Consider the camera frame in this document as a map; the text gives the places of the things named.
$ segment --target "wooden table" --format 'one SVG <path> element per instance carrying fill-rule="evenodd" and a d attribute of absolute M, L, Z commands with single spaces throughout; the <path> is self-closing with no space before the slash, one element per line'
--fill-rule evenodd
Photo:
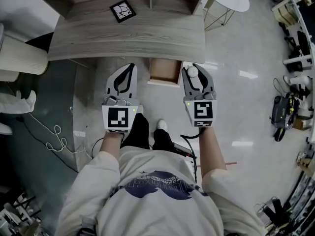
<path fill-rule="evenodd" d="M 60 18 L 49 60 L 92 57 L 145 57 L 204 63 L 202 7 L 194 15 L 185 0 L 128 0 L 136 16 L 118 23 L 110 6 L 122 0 L 76 3 Z"/>

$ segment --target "open drawer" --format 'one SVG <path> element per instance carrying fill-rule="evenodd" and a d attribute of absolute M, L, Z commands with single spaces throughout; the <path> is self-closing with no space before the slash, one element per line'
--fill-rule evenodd
<path fill-rule="evenodd" d="M 172 59 L 150 59 L 148 84 L 179 88 L 182 61 Z"/>

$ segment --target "black cable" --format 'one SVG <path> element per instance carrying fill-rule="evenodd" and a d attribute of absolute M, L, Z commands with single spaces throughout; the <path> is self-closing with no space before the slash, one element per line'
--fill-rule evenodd
<path fill-rule="evenodd" d="M 121 140 L 121 142 L 120 142 L 120 145 L 122 145 L 122 144 L 123 144 L 123 142 L 124 142 L 125 133 L 122 133 L 122 135 L 123 135 L 123 137 L 122 137 L 122 140 Z M 97 144 L 97 142 L 99 142 L 100 140 L 103 140 L 103 139 L 104 139 L 104 137 L 103 137 L 103 138 L 98 139 L 98 140 L 94 143 L 93 148 L 92 148 L 92 151 L 91 151 L 91 158 L 93 158 L 93 149 L 94 149 L 95 145 Z"/>
<path fill-rule="evenodd" d="M 103 139 L 104 139 L 104 137 L 98 139 L 98 140 L 94 143 L 93 148 L 92 148 L 92 151 L 91 151 L 91 158 L 93 158 L 93 149 L 94 149 L 95 145 L 97 144 L 98 141 L 103 140 Z"/>
<path fill-rule="evenodd" d="M 37 140 L 38 142 L 42 143 L 42 144 L 45 146 L 45 148 L 47 148 L 47 147 L 46 147 L 46 144 L 45 144 L 43 141 L 41 141 L 40 139 L 38 139 L 37 137 L 35 137 L 35 136 L 31 133 L 31 131 L 29 130 L 29 128 L 26 126 L 24 120 L 22 120 L 22 123 L 24 124 L 24 126 L 25 126 L 25 128 L 27 129 L 27 131 L 29 132 L 29 134 L 30 134 L 35 140 Z M 76 172 L 76 173 L 79 173 L 79 172 L 76 171 L 74 168 L 72 168 L 72 167 L 70 167 L 69 165 L 67 165 L 53 150 L 51 150 L 51 152 L 52 152 L 60 161 L 62 161 L 62 163 L 63 163 L 64 165 L 66 165 L 69 169 L 73 170 L 73 171 Z"/>
<path fill-rule="evenodd" d="M 275 80 L 278 82 L 278 84 L 279 84 L 279 86 L 281 87 L 281 89 L 282 89 L 283 92 L 285 92 L 285 93 L 289 93 L 289 92 L 284 91 L 284 89 L 283 89 L 283 87 L 281 86 L 279 80 L 278 80 L 277 78 L 274 78 L 274 87 L 275 87 L 275 89 L 279 92 L 279 94 L 280 94 L 282 97 L 284 97 L 284 96 L 282 95 L 282 93 L 276 88 Z"/>
<path fill-rule="evenodd" d="M 192 156 L 193 156 L 193 169 L 194 169 L 194 175 L 195 175 L 195 182 L 197 182 L 197 163 L 196 163 L 196 156 L 195 156 L 195 152 L 193 151 L 192 149 L 192 146 L 190 145 L 190 142 L 188 141 L 188 139 L 195 139 L 195 138 L 198 138 L 199 136 L 201 136 L 201 134 L 205 131 L 206 128 L 200 128 L 200 132 L 199 134 L 195 135 L 195 136 L 184 136 L 184 135 L 180 135 L 181 138 L 183 138 L 186 143 L 188 143 L 189 147 L 190 147 L 190 150 L 191 150 L 191 153 L 192 153 Z"/>

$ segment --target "small box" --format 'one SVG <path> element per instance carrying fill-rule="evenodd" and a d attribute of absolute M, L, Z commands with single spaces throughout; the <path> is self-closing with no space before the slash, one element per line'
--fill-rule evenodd
<path fill-rule="evenodd" d="M 306 117 L 306 116 L 298 116 L 293 123 L 293 128 L 299 130 L 307 130 L 312 127 L 313 118 Z"/>
<path fill-rule="evenodd" d="M 148 84 L 179 88 L 182 63 L 173 59 L 151 59 Z"/>
<path fill-rule="evenodd" d="M 275 10 L 274 16 L 278 22 L 283 23 L 286 27 L 292 26 L 298 21 L 293 6 L 288 3 Z"/>

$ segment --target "black picture frame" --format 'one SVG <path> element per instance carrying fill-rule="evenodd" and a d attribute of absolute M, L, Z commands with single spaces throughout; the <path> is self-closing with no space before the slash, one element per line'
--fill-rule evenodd
<path fill-rule="evenodd" d="M 129 8 L 130 11 L 131 11 L 131 14 L 128 15 L 128 16 L 124 16 L 123 18 L 119 18 L 118 15 L 117 15 L 117 12 L 116 12 L 115 9 L 114 9 L 114 7 L 115 7 L 115 6 L 119 6 L 119 5 L 121 5 L 122 3 L 125 3 L 125 4 L 128 6 L 128 8 Z M 132 9 L 132 7 L 130 6 L 130 4 L 128 3 L 127 0 L 123 0 L 123 1 L 121 1 L 121 2 L 118 2 L 118 3 L 114 4 L 113 6 L 110 6 L 110 9 L 111 9 L 111 11 L 113 12 L 113 14 L 114 14 L 114 16 L 115 16 L 115 18 L 116 18 L 116 20 L 117 20 L 118 23 L 121 23 L 121 22 L 123 22 L 123 21 L 125 21 L 125 20 L 127 20 L 127 19 L 129 19 L 129 18 L 132 18 L 132 17 L 134 17 L 134 16 L 136 15 L 136 13 L 134 12 L 134 10 Z"/>

